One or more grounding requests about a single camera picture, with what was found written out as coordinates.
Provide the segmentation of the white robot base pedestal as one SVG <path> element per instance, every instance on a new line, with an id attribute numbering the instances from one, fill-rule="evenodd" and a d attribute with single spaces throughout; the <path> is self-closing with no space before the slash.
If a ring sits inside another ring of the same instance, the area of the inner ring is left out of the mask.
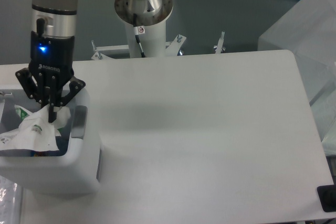
<path id="1" fill-rule="evenodd" d="M 131 58 L 165 56 L 173 0 L 115 0 L 114 8 L 124 23 Z"/>

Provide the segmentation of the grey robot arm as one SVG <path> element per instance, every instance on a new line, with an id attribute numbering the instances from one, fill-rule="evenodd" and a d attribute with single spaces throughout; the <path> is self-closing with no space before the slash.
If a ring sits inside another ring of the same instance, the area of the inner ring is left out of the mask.
<path id="1" fill-rule="evenodd" d="M 74 76 L 78 0 L 32 0 L 30 63 L 15 73 L 29 99 L 48 109 L 48 121 L 56 108 L 67 105 L 85 86 Z"/>

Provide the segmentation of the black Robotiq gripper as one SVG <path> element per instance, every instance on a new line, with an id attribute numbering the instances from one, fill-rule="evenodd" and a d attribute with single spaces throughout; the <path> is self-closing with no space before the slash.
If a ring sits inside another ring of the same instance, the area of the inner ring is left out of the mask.
<path id="1" fill-rule="evenodd" d="M 75 37 L 39 37 L 30 33 L 30 58 L 28 68 L 15 72 L 15 76 L 27 97 L 41 107 L 49 101 L 48 122 L 57 118 L 55 107 L 67 105 L 86 83 L 74 76 L 72 69 Z M 62 90 L 69 83 L 69 92 L 63 97 Z"/>

